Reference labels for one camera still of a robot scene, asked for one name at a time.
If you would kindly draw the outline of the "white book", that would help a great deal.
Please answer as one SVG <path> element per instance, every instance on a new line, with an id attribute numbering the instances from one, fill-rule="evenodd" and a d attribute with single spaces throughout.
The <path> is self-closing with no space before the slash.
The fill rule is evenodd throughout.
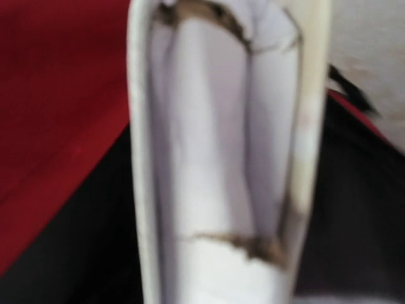
<path id="1" fill-rule="evenodd" d="M 131 1 L 145 303 L 290 303 L 320 150 L 330 1 Z"/>

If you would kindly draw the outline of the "red student backpack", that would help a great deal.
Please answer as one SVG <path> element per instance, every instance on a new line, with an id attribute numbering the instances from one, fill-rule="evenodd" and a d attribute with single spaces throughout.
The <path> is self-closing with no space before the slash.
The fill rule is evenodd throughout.
<path id="1" fill-rule="evenodd" d="M 145 303 L 130 2 L 1 2 L 2 303 Z M 376 115 L 328 63 L 313 206 L 290 303 L 404 302 L 404 150 Z"/>

